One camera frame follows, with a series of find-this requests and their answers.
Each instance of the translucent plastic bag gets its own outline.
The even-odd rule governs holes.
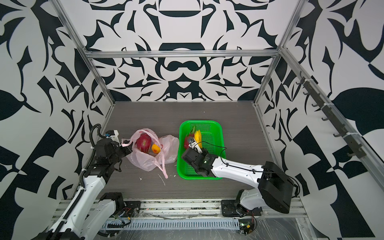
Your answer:
[[[155,143],[156,145],[160,146],[161,150],[159,154],[157,154],[156,156],[152,156],[137,149],[136,141],[142,133],[146,133],[151,137],[152,144]],[[179,150],[179,139],[177,137],[167,135],[159,139],[154,131],[149,128],[144,128],[137,130],[132,135],[131,139],[129,140],[129,143],[124,144],[123,142],[125,140],[126,139],[121,140],[121,145],[123,147],[133,144],[132,153],[127,156],[128,160],[133,165],[145,171],[151,171],[155,167],[158,167],[163,172],[164,177],[168,178],[165,164],[175,162],[177,158],[177,152]]]

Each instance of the plastic sheet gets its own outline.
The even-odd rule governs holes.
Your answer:
[[[302,238],[302,229],[306,222],[296,218],[257,218],[257,227],[248,234],[240,234],[233,229],[192,229],[192,230],[122,230],[109,239],[116,240],[298,240]],[[96,236],[95,240],[108,239]]]

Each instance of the paper scrap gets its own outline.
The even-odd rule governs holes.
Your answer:
[[[158,174],[159,175],[159,174]],[[159,177],[161,178],[161,180],[163,181],[163,183],[164,183],[164,180],[163,180],[163,178],[159,175]],[[164,183],[164,186],[166,185],[166,183]]]

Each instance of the green basket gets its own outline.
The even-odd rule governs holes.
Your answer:
[[[197,130],[201,131],[202,141],[224,147],[223,129],[218,122],[210,120],[188,120],[180,125],[179,131],[179,152],[177,155],[177,173],[181,178],[192,180],[192,179],[221,179],[220,177],[203,177],[197,174],[195,170],[187,164],[181,155],[184,153],[184,138],[190,133],[193,126],[196,126]],[[207,149],[209,153],[220,156],[222,147],[215,147],[210,144],[203,142],[203,148]],[[225,151],[222,153],[222,157],[225,158]]]

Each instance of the metal floor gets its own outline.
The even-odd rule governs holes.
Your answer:
[[[223,128],[227,159],[246,164],[272,161],[255,109],[241,102],[117,102],[106,130],[119,131],[119,139],[129,139],[142,128],[158,137],[179,137],[186,120],[214,120]],[[160,169],[146,172],[123,158],[122,172],[114,172],[104,192],[122,192],[125,199],[234,198],[240,189],[252,187],[230,179],[185,180],[176,171],[176,161],[166,164],[168,179]]]

